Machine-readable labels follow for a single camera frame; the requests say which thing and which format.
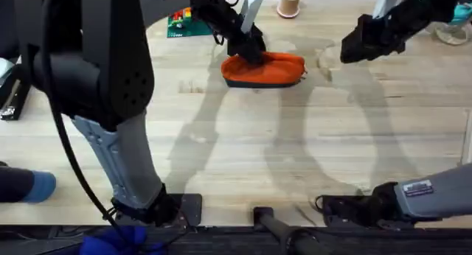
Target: black cable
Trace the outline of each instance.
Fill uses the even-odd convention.
[[[44,84],[43,84],[44,91],[49,100],[49,106],[51,108],[52,117],[54,119],[54,123],[56,125],[59,138],[62,143],[64,152],[66,153],[67,159],[69,160],[72,170],[74,171],[75,176],[77,177],[80,185],[82,186],[82,189],[90,198],[91,202],[97,207],[97,209],[102,213],[103,217],[110,223],[110,225],[114,228],[114,230],[118,233],[118,235],[123,239],[123,241],[127,245],[131,247],[135,247],[139,251],[144,251],[144,252],[160,251],[166,248],[168,245],[172,244],[172,242],[175,242],[178,238],[183,237],[185,234],[180,234],[174,239],[172,239],[171,241],[153,250],[145,250],[145,249],[135,246],[133,243],[130,243],[130,241],[126,238],[121,228],[118,226],[117,222],[114,220],[113,216],[109,212],[107,212],[107,210],[101,204],[98,197],[94,194],[93,190],[89,186],[89,183],[87,182],[85,176],[82,173],[80,165],[77,162],[77,159],[75,157],[74,151],[72,149],[72,146],[69,140],[69,136],[67,135],[66,128],[64,127],[64,121],[62,120],[62,116],[60,114],[60,107],[58,104],[59,102],[57,100],[54,84],[52,82],[53,75],[52,75],[50,43],[49,43],[49,37],[50,37],[50,32],[51,32],[51,20],[52,20],[52,16],[51,16],[52,4],[53,4],[53,0],[44,0],[43,7],[42,7],[41,50],[40,50],[41,68],[42,68],[43,76],[44,76]]]

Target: wooden table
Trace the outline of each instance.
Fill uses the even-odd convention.
[[[272,206],[287,223],[310,225],[308,217],[322,226],[308,204],[317,195],[367,194],[467,160],[472,44],[447,46],[422,32],[402,55],[338,64],[340,40],[374,3],[302,0],[300,15],[285,20],[277,0],[265,0],[256,23],[268,48],[306,60],[306,79],[283,90],[228,89],[225,48],[212,37],[167,39],[166,21],[147,30],[154,164],[169,192],[204,196],[202,225],[251,225],[253,206]],[[105,173],[68,119],[66,126],[88,182],[109,207]],[[58,180],[44,203],[0,205],[1,224],[106,224],[70,169],[41,92],[31,92],[20,121],[0,123],[0,138],[1,160]]]

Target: orange cloth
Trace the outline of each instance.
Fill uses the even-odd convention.
[[[264,64],[252,66],[238,55],[221,64],[223,77],[236,83],[265,84],[283,87],[300,81],[305,72],[305,60],[296,55],[281,52],[264,52]]]

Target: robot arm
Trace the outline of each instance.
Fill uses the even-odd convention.
[[[342,40],[341,61],[374,60],[405,50],[405,42],[433,21],[450,22],[458,0],[379,0],[374,15],[362,15]]]
[[[472,163],[410,181],[389,182],[374,188],[370,196],[323,195],[328,226],[412,228],[417,222],[472,214],[470,176]]]
[[[38,34],[43,1],[15,0],[23,67],[41,91],[46,87]],[[229,40],[229,51],[259,63],[265,47],[253,20],[260,1],[246,0],[244,14],[238,15],[218,0],[52,0],[49,54],[55,98],[98,157],[118,212],[156,225],[176,216],[145,131],[154,89],[145,25],[191,6]],[[152,4],[160,5],[151,9]]]

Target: sticker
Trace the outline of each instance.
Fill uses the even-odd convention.
[[[415,197],[431,194],[434,192],[434,190],[431,181],[425,180],[403,185],[403,192],[405,193],[406,197]]]

